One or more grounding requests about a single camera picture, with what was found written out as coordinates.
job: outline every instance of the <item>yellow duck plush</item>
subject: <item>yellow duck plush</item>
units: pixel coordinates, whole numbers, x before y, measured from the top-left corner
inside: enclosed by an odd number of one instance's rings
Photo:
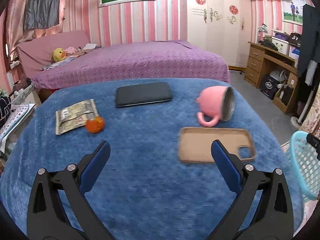
[[[66,52],[62,48],[57,48],[53,51],[52,59],[54,62],[62,61],[66,58]]]

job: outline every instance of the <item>wooden desk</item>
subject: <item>wooden desk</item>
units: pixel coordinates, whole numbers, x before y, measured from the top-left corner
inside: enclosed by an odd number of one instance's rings
[[[271,71],[279,69],[279,67],[285,69],[287,76],[289,76],[287,83],[293,88],[291,98],[286,106],[279,99],[280,90],[278,90],[275,98],[273,99],[273,103],[283,113],[292,113],[297,103],[299,86],[297,69],[294,68],[294,59],[260,44],[255,44],[252,42],[249,42],[249,44],[250,52],[244,80],[253,85],[255,88],[260,89],[261,81],[265,75],[269,75]]]

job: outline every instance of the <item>mug handle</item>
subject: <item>mug handle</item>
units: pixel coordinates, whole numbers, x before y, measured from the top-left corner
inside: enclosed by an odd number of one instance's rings
[[[197,117],[198,117],[198,121],[199,123],[204,126],[204,127],[213,127],[215,126],[219,120],[220,120],[220,115],[216,115],[215,117],[212,118],[211,121],[207,122],[205,119],[204,119],[204,115],[202,112],[199,112],[197,113]]]

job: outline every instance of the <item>laundry basket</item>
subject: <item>laundry basket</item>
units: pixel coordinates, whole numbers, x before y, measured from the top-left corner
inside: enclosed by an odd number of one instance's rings
[[[320,161],[316,149],[307,143],[308,133],[295,132],[286,154],[299,180],[304,202],[316,200],[320,189]]]

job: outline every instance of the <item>silver bolt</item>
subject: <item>silver bolt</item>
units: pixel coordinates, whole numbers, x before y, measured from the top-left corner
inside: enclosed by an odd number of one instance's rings
[[[282,170],[281,170],[281,169],[279,169],[279,168],[278,168],[278,169],[276,169],[276,174],[278,174],[278,175],[282,175],[282,173],[283,173],[283,172],[282,172]]]
[[[246,169],[247,171],[253,171],[254,167],[253,167],[251,164],[247,164],[247,165],[245,166],[245,169]]]
[[[76,166],[74,164],[69,164],[67,167],[68,171],[73,171],[76,168]]]
[[[39,174],[39,175],[42,175],[42,174],[44,174],[44,173],[45,173],[45,169],[44,169],[44,168],[39,169],[39,171],[38,171],[38,174]]]

